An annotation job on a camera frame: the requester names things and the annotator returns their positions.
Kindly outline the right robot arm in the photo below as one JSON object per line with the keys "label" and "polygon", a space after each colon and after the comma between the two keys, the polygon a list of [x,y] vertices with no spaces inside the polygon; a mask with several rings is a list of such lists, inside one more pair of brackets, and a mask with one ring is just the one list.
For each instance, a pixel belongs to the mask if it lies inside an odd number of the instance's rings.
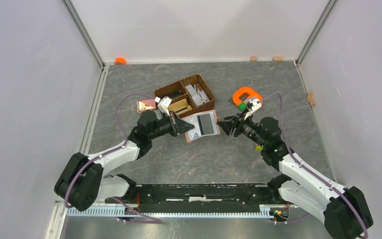
{"label": "right robot arm", "polygon": [[217,124],[227,135],[244,135],[261,146],[263,160],[280,172],[268,183],[271,202],[297,205],[321,221],[334,239],[368,237],[374,221],[364,193],[329,179],[306,163],[287,146],[278,120],[265,117],[255,123],[237,114]]}

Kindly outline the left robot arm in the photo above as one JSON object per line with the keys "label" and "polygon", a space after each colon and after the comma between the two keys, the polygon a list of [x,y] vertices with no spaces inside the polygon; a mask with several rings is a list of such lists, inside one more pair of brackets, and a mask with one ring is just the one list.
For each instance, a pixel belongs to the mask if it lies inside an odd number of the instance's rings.
{"label": "left robot arm", "polygon": [[118,197],[125,203],[136,198],[136,189],[121,176],[107,177],[115,168],[135,161],[152,148],[152,141],[169,134],[178,136],[194,129],[194,125],[174,112],[163,114],[160,119],[152,111],[140,115],[130,135],[116,146],[99,153],[73,154],[59,179],[54,192],[64,199],[66,208],[85,211],[95,201]]}

